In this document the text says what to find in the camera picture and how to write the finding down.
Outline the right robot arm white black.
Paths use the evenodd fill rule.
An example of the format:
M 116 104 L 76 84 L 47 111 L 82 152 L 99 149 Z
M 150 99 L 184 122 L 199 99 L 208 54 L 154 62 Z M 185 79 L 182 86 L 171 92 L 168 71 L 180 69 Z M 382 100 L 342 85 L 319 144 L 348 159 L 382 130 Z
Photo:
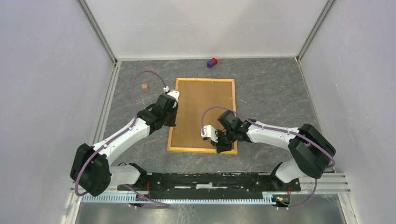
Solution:
M 312 125 L 279 127 L 266 125 L 255 119 L 236 117 L 225 111 L 218 118 L 222 129 L 204 126 L 202 138 L 210 139 L 217 153 L 230 151 L 235 142 L 263 143 L 289 151 L 292 159 L 282 162 L 273 170 L 270 185 L 275 190 L 284 189 L 289 182 L 302 176 L 319 179 L 326 169 L 335 165 L 335 148 Z

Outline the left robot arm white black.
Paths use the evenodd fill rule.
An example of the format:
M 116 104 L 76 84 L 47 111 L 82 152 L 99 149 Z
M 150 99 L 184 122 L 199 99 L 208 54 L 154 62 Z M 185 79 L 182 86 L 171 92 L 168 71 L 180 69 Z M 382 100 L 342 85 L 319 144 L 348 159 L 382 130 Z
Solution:
M 150 136 L 163 126 L 175 127 L 180 92 L 161 94 L 157 102 L 139 111 L 123 128 L 92 146 L 84 143 L 77 148 L 70 177 L 75 182 L 77 196 L 98 196 L 108 188 L 130 184 L 143 189 L 147 178 L 137 165 L 112 166 L 112 163 L 133 144 Z

